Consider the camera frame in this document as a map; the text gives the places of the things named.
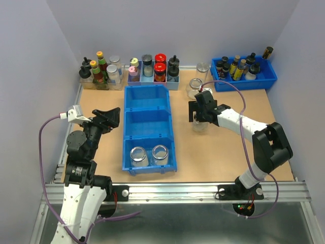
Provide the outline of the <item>black-cap spice jar front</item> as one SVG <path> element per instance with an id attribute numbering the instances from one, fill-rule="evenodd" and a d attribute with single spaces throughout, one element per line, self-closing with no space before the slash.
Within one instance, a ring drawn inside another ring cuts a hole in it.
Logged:
<path id="1" fill-rule="evenodd" d="M 225 79 L 227 76 L 227 73 L 229 72 L 230 69 L 230 64 L 228 63 L 229 58 L 227 56 L 223 56 L 221 60 L 219 60 L 216 63 L 216 70 L 219 79 Z"/>

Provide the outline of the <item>yellow label bottle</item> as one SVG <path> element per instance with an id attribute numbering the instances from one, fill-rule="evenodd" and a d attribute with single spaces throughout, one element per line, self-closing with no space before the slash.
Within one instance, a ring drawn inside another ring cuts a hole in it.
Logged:
<path id="1" fill-rule="evenodd" d="M 237 69 L 237 66 L 238 66 L 238 63 L 239 63 L 239 61 L 240 61 L 240 58 L 241 58 L 241 57 L 240 57 L 239 55 L 236 55 L 236 56 L 234 57 L 233 62 L 232 62 L 231 65 L 230 65 L 229 74 L 230 74 L 231 77 L 234 76 L 234 73 L 235 73 L 235 71 L 236 71 L 236 69 Z"/>
<path id="2" fill-rule="evenodd" d="M 242 77 L 242 74 L 245 70 L 246 67 L 246 59 L 241 59 L 240 63 L 238 64 L 234 74 L 233 74 L 233 80 L 234 81 L 239 81 Z"/>

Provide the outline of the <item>black dispenser bottle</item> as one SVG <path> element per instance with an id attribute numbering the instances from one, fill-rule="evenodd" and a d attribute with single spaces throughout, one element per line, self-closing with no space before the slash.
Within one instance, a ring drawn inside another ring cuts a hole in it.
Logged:
<path id="1" fill-rule="evenodd" d="M 168 65 L 170 67 L 173 67 L 173 66 L 176 66 L 176 67 L 179 67 L 179 64 L 180 64 L 180 60 L 179 58 L 177 57 L 177 55 L 173 55 L 173 57 L 171 57 L 168 61 Z"/>
<path id="2" fill-rule="evenodd" d="M 93 82 L 93 77 L 92 77 L 91 71 L 88 68 L 85 68 L 84 66 L 80 67 L 79 76 L 81 78 L 81 82 L 84 82 L 84 83 L 92 83 Z"/>
<path id="3" fill-rule="evenodd" d="M 90 59 L 88 59 L 87 57 L 84 57 L 84 58 L 83 58 L 83 62 L 82 62 L 82 66 L 83 66 L 84 68 L 87 68 L 87 69 L 91 70 L 90 62 L 91 62 Z"/>
<path id="4" fill-rule="evenodd" d="M 179 82 L 179 68 L 176 64 L 168 68 L 167 82 Z"/>

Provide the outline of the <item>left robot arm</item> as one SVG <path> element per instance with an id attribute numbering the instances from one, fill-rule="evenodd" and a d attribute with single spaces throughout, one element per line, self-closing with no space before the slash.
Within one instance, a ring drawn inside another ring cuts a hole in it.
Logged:
<path id="1" fill-rule="evenodd" d="M 73 131 L 67 137 L 63 204 L 52 243 L 87 242 L 102 201 L 113 194 L 111 178 L 95 174 L 94 157 L 101 136 L 119 126 L 120 108 L 95 109 L 92 113 L 94 116 L 87 118 L 81 107 L 74 105 L 59 115 L 82 130 Z"/>

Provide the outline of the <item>rear red-lid sauce jar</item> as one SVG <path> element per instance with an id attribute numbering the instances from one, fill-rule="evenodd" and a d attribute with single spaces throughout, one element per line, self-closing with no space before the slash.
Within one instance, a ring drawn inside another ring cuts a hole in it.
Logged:
<path id="1" fill-rule="evenodd" d="M 155 63 L 163 63 L 166 64 L 167 63 L 167 57 L 165 54 L 163 53 L 158 53 L 155 55 Z"/>

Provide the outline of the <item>rear black dispenser bottle middle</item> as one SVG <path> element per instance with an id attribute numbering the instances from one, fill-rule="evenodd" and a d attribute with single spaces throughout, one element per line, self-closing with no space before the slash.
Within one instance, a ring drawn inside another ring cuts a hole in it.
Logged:
<path id="1" fill-rule="evenodd" d="M 173 66 L 176 66 L 176 67 L 179 67 L 179 64 L 180 64 L 180 60 L 179 58 L 177 57 L 177 55 L 173 55 L 173 57 L 171 57 L 168 61 L 168 65 L 170 67 L 173 67 Z"/>

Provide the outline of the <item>lidded glass jar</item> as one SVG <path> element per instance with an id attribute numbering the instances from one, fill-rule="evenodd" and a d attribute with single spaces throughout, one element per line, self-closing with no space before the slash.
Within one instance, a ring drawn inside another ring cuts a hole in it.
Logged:
<path id="1" fill-rule="evenodd" d="M 195 78 L 200 79 L 202 83 L 205 83 L 209 69 L 210 66 L 208 63 L 198 63 L 196 66 Z"/>

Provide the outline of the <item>clear plastic organizer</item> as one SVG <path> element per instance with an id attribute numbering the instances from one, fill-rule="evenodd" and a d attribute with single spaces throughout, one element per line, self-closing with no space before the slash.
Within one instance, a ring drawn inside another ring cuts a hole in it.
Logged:
<path id="1" fill-rule="evenodd" d="M 79 70 L 80 84 L 84 89 L 97 89 L 97 90 L 122 90 L 122 81 L 114 83 L 110 79 L 105 80 L 104 75 L 98 65 L 86 68 L 80 67 Z"/>

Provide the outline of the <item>large blue divided bin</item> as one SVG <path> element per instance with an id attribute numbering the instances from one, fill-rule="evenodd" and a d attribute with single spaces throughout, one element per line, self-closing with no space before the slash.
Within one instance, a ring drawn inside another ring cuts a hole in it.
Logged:
<path id="1" fill-rule="evenodd" d="M 169 151 L 168 164 L 163 166 L 151 162 L 152 149 L 160 144 Z M 149 166 L 132 166 L 130 151 L 136 146 L 146 150 Z M 128 86 L 124 90 L 122 170 L 132 176 L 177 171 L 170 94 L 163 85 Z"/>

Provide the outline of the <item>dark bottle gold band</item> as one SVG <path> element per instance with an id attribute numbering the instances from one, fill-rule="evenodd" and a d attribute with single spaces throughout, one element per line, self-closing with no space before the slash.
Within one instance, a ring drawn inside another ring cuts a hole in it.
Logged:
<path id="1" fill-rule="evenodd" d="M 274 50 L 273 47 L 267 46 L 262 54 L 262 59 L 268 60 L 271 57 L 273 50 Z"/>

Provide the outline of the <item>red-lid sauce jar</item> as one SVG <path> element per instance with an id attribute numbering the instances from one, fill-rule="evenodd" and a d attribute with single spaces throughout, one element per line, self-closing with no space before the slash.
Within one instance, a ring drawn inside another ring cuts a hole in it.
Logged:
<path id="1" fill-rule="evenodd" d="M 166 81 L 166 65 L 164 63 L 155 63 L 154 65 L 154 81 Z"/>
<path id="2" fill-rule="evenodd" d="M 155 55 L 155 63 L 163 63 L 166 64 L 167 63 L 167 57 L 165 54 L 163 53 L 158 53 Z"/>

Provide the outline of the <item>front red-lid sauce jar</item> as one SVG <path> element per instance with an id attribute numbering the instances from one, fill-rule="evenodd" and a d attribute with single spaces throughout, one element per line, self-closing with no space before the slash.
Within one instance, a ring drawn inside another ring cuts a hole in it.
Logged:
<path id="1" fill-rule="evenodd" d="M 164 63 L 155 63 L 154 65 L 154 81 L 166 81 L 166 65 Z"/>

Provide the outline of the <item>yellow label bottle rear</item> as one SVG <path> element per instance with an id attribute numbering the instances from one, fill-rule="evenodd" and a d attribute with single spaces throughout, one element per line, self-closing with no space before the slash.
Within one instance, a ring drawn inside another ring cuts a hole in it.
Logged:
<path id="1" fill-rule="evenodd" d="M 230 65 L 229 74 L 230 74 L 231 77 L 234 76 L 234 73 L 235 73 L 235 71 L 236 71 L 236 69 L 237 69 L 237 66 L 238 66 L 238 63 L 239 63 L 239 61 L 240 61 L 240 58 L 241 58 L 241 57 L 240 57 L 239 55 L 236 55 L 236 56 L 234 57 L 233 62 L 232 62 L 231 65 Z"/>

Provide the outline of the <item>front black dispenser bottle left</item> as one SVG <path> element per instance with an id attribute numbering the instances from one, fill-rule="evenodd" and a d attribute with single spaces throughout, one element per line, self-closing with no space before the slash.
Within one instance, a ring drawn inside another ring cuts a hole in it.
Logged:
<path id="1" fill-rule="evenodd" d="M 81 82 L 84 82 L 84 83 L 92 83 L 93 82 L 93 77 L 92 77 L 91 71 L 88 68 L 85 68 L 84 66 L 80 67 L 79 76 L 81 78 Z"/>

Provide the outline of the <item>front silver-lid jar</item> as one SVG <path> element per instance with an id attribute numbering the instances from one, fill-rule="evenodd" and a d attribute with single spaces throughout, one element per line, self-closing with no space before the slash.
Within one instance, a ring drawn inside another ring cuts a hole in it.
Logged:
<path id="1" fill-rule="evenodd" d="M 110 83 L 112 83 L 112 84 L 120 84 L 121 83 L 119 71 L 118 71 L 116 65 L 108 65 L 106 68 L 106 71 L 109 76 Z"/>

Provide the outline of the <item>rear silver-lid jar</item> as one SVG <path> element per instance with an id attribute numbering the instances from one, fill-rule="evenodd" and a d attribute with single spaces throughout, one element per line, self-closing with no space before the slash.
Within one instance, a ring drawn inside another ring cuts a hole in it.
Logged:
<path id="1" fill-rule="evenodd" d="M 122 63 L 120 61 L 120 57 L 118 55 L 112 55 L 109 57 L 109 61 L 111 64 L 115 65 L 117 67 L 117 70 L 119 72 L 119 76 L 122 77 L 123 70 L 122 70 Z"/>

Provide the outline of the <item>pastel compartment organizer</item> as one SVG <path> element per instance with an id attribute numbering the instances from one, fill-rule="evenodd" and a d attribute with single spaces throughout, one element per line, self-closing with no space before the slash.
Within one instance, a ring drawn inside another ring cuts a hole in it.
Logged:
<path id="1" fill-rule="evenodd" d="M 146 65 L 143 65 L 142 61 L 139 61 L 139 66 L 138 66 L 138 71 L 139 71 L 139 75 L 134 77 L 130 74 L 128 74 L 128 78 L 127 78 L 127 83 L 129 86 L 136 86 L 136 85 L 158 85 L 158 84 L 162 84 L 164 85 L 168 90 L 178 90 L 179 88 L 179 81 L 180 81 L 180 77 L 179 77 L 179 70 L 177 76 L 170 76 L 168 74 L 169 71 L 169 67 L 167 67 L 166 69 L 166 79 L 164 82 L 157 82 L 154 80 L 154 73 L 152 76 L 147 77 L 144 75 L 144 67 L 146 67 Z"/>

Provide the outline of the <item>yellow-cap spice bottle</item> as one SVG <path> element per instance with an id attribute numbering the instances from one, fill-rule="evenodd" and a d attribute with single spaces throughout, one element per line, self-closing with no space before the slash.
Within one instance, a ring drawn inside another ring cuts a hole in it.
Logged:
<path id="1" fill-rule="evenodd" d="M 130 59 L 129 65 L 137 68 L 139 66 L 139 60 L 136 57 Z"/>

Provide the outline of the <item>front black dispenser bottle middle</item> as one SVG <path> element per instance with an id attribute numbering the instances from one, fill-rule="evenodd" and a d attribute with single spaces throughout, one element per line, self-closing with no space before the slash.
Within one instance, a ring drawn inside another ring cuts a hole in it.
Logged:
<path id="1" fill-rule="evenodd" d="M 179 68 L 176 64 L 168 68 L 167 82 L 179 82 Z"/>

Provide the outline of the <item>rear black dispenser bottle left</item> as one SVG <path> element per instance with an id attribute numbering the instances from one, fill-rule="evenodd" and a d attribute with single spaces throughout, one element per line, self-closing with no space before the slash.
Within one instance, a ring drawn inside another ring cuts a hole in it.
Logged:
<path id="1" fill-rule="evenodd" d="M 91 62 L 90 59 L 88 59 L 87 57 L 84 57 L 84 58 L 83 58 L 83 62 L 82 62 L 82 66 L 83 66 L 84 68 L 87 68 L 87 69 L 91 70 L 90 62 Z"/>

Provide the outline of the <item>pink-cap spice bottle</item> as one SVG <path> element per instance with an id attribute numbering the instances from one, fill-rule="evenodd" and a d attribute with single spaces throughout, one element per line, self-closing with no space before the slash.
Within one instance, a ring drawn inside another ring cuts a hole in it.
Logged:
<path id="1" fill-rule="evenodd" d="M 129 75 L 129 82 L 139 82 L 140 76 L 138 73 L 138 68 L 135 66 L 130 66 L 128 69 L 128 75 Z"/>

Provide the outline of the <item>rear yellow-cap sauce bottle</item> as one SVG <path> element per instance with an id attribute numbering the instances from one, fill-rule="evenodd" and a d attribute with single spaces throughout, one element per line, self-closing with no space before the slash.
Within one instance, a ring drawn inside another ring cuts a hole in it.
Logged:
<path id="1" fill-rule="evenodd" d="M 98 59 L 98 62 L 99 62 L 99 67 L 100 67 L 100 70 L 101 70 L 101 72 L 103 74 L 103 77 L 104 77 L 105 80 L 108 80 L 108 74 L 107 74 L 107 66 L 108 66 L 108 64 L 107 64 L 107 62 L 106 62 L 106 60 L 104 58 L 103 52 L 98 51 L 96 53 L 96 55 L 97 55 L 97 59 Z"/>

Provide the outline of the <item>blue tray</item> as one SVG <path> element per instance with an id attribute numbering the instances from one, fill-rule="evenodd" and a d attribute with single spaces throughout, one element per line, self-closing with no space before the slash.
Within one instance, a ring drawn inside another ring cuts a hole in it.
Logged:
<path id="1" fill-rule="evenodd" d="M 255 58 L 256 62 L 260 64 L 260 72 L 256 74 L 254 80 L 247 80 L 245 74 L 242 74 L 238 81 L 234 81 L 230 74 L 227 74 L 224 80 L 234 85 L 238 90 L 270 89 L 277 81 L 276 73 L 268 59 L 263 59 L 261 55 L 257 55 Z M 211 61 L 210 72 L 214 80 L 219 79 L 216 69 L 216 65 L 219 61 L 221 61 L 221 57 L 213 58 Z M 232 87 L 224 83 L 215 83 L 214 86 L 217 92 L 235 91 Z"/>

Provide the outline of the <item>yellow-cap sauce bottle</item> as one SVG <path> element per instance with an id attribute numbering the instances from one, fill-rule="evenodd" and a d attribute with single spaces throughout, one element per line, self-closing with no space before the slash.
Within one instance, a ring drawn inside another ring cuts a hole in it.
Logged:
<path id="1" fill-rule="evenodd" d="M 98 59 L 98 62 L 99 62 L 99 67 L 100 67 L 100 70 L 101 70 L 101 72 L 103 74 L 103 77 L 104 77 L 105 80 L 108 80 L 108 74 L 107 74 L 107 66 L 108 66 L 108 64 L 107 64 L 107 62 L 106 62 L 106 60 L 104 58 L 103 52 L 98 51 L 96 53 L 96 55 L 97 55 L 97 59 Z"/>
<path id="2" fill-rule="evenodd" d="M 99 68 L 98 63 L 95 60 L 92 60 L 90 62 L 91 65 L 91 69 L 92 69 L 92 73 L 93 73 L 93 77 L 95 80 L 95 85 L 97 89 L 101 89 L 101 90 L 106 90 L 107 89 L 107 82 L 103 77 L 103 74 Z"/>

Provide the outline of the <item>black dispenser bottle tray rear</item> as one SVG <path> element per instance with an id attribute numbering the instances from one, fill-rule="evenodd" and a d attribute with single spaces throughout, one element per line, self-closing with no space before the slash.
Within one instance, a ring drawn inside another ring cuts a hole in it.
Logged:
<path id="1" fill-rule="evenodd" d="M 255 61 L 256 61 L 255 55 L 256 54 L 254 52 L 252 52 L 250 55 L 248 55 L 246 57 L 246 64 L 248 66 L 251 66 L 251 65 L 253 65 L 255 63 Z"/>

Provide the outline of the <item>black dispenser bottle tray front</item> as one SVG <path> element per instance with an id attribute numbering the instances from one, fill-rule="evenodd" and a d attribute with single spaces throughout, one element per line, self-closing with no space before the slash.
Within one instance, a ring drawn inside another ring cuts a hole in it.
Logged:
<path id="1" fill-rule="evenodd" d="M 245 74 L 246 80 L 255 80 L 257 77 L 257 74 L 261 71 L 260 63 L 257 62 L 250 66 L 247 73 Z"/>

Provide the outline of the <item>yellow label bottle front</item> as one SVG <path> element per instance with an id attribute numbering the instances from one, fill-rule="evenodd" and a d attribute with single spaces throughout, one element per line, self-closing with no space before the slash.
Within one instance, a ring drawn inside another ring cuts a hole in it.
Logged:
<path id="1" fill-rule="evenodd" d="M 241 59 L 240 63 L 238 64 L 234 74 L 233 74 L 233 80 L 234 81 L 239 81 L 242 77 L 242 74 L 245 70 L 246 67 L 246 59 Z"/>

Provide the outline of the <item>grey-lid salt shaker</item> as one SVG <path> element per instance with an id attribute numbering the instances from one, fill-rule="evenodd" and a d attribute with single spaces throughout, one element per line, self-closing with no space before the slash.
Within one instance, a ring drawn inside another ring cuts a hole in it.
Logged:
<path id="1" fill-rule="evenodd" d="M 143 63 L 143 75 L 145 77 L 153 76 L 152 55 L 151 54 L 142 55 L 142 63 Z"/>

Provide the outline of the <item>black dispenser bottle tray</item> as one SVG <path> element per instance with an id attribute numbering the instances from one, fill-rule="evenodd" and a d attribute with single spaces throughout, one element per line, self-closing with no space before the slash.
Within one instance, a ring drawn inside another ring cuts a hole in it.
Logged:
<path id="1" fill-rule="evenodd" d="M 257 62 L 250 66 L 247 73 L 245 74 L 246 80 L 255 80 L 257 77 L 257 74 L 261 71 L 260 63 Z"/>
<path id="2" fill-rule="evenodd" d="M 248 66 L 251 66 L 251 65 L 253 65 L 255 63 L 255 61 L 256 61 L 255 55 L 256 54 L 254 52 L 252 52 L 250 55 L 248 55 L 246 57 L 246 64 Z"/>

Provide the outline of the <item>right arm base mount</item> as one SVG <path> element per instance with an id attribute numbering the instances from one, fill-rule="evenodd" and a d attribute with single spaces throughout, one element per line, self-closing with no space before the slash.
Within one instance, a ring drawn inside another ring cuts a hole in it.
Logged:
<path id="1" fill-rule="evenodd" d="M 251 217 L 255 210 L 254 202 L 264 199 L 259 183 L 247 189 L 240 182 L 239 177 L 235 179 L 234 184 L 222 184 L 217 188 L 214 198 L 220 201 L 235 201 L 233 209 L 239 216 Z"/>

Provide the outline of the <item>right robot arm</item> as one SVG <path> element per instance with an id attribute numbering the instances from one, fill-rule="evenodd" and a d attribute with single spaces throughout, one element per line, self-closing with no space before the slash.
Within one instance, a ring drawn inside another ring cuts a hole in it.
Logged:
<path id="1" fill-rule="evenodd" d="M 281 124 L 261 123 L 237 113 L 228 105 L 217 105 L 209 91 L 202 91 L 195 98 L 195 101 L 188 102 L 190 122 L 196 120 L 229 129 L 240 135 L 242 142 L 248 140 L 252 143 L 254 162 L 231 188 L 237 197 L 246 198 L 253 187 L 293 157 L 293 150 Z"/>

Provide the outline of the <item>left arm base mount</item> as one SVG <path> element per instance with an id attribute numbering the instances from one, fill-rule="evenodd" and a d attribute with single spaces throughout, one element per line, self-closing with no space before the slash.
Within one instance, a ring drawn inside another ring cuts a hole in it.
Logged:
<path id="1" fill-rule="evenodd" d="M 128 185 L 114 186 L 111 177 L 95 175 L 87 200 L 89 200 L 90 207 L 98 208 L 100 216 L 108 218 L 116 212 L 118 201 L 127 202 L 128 196 Z"/>

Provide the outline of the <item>front yellow-cap sauce bottle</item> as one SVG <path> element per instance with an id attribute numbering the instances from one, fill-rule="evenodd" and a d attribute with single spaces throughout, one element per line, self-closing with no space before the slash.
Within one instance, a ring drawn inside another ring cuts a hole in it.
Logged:
<path id="1" fill-rule="evenodd" d="M 95 80 L 95 85 L 97 89 L 101 89 L 101 90 L 106 90 L 107 89 L 107 82 L 103 77 L 103 74 L 99 68 L 98 63 L 95 60 L 92 60 L 90 62 L 91 65 L 91 69 L 92 69 L 92 73 L 93 73 L 93 77 Z"/>

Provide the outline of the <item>silver-lid jar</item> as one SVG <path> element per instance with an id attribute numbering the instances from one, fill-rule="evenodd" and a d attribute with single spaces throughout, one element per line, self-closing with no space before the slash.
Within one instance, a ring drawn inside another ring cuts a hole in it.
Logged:
<path id="1" fill-rule="evenodd" d="M 122 77 L 123 70 L 122 70 L 122 63 L 120 61 L 120 57 L 118 55 L 112 55 L 109 57 L 109 61 L 111 64 L 115 65 L 117 67 L 117 70 L 119 72 L 119 76 Z"/>
<path id="2" fill-rule="evenodd" d="M 106 71 L 109 76 L 110 83 L 112 83 L 112 84 L 120 84 L 121 83 L 119 71 L 118 71 L 116 65 L 108 65 L 106 68 Z"/>

